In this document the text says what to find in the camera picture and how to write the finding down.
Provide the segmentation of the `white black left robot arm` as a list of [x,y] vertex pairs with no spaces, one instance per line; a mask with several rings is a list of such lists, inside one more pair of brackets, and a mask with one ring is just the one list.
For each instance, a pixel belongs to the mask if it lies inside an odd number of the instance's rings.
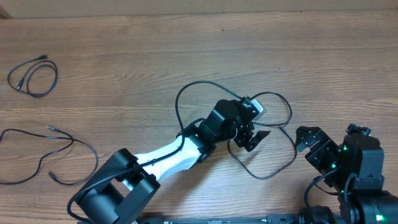
[[189,124],[160,149],[136,155],[126,148],[116,151],[70,199],[68,214],[79,223],[134,223],[163,180],[206,160],[216,143],[232,139],[252,151],[268,135],[253,133],[253,122],[265,111],[249,98],[219,100],[198,126]]

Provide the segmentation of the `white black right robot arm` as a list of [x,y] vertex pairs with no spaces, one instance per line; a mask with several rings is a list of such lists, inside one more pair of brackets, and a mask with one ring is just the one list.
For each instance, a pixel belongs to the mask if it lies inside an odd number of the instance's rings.
[[[397,197],[383,189],[384,151],[371,129],[351,123],[341,144],[321,128],[301,126],[295,148],[309,148],[306,160],[321,174],[304,193],[305,208],[296,223],[397,223]],[[320,181],[333,187],[340,212],[327,206],[311,206],[309,191]]]

